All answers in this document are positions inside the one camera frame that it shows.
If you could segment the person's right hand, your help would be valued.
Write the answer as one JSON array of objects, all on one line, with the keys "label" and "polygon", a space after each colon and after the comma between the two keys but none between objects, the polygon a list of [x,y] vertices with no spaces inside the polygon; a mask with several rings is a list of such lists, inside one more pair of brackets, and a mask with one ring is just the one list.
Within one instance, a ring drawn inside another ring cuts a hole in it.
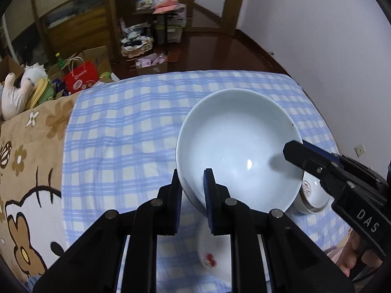
[{"label": "person's right hand", "polygon": [[[361,238],[355,231],[351,231],[348,241],[341,254],[339,255],[337,262],[335,263],[339,269],[346,275],[349,276],[353,267],[357,264],[358,254],[357,250],[360,246]],[[371,268],[379,268],[382,264],[382,260],[372,250],[367,250],[362,254],[361,261],[364,262]]]}]

